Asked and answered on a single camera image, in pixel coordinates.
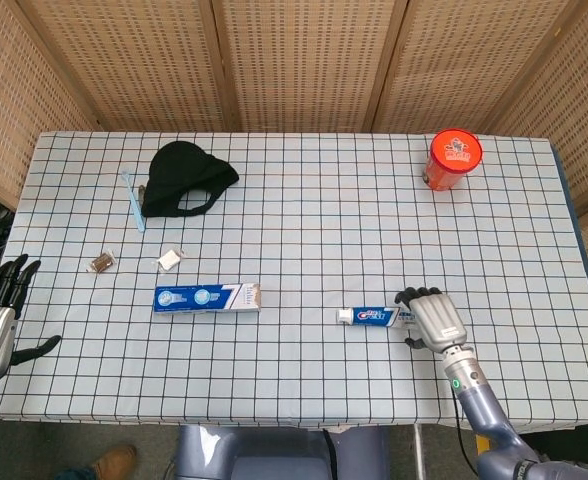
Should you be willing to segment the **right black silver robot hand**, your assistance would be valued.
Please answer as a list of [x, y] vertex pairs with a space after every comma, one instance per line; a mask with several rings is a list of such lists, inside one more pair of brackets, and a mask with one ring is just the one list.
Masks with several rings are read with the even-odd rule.
[[467, 331], [450, 297], [437, 287], [408, 287], [395, 296], [397, 305], [404, 305], [412, 315], [409, 330], [416, 331], [418, 338], [408, 336], [405, 344], [411, 349], [428, 349], [445, 354], [453, 348], [466, 347]]

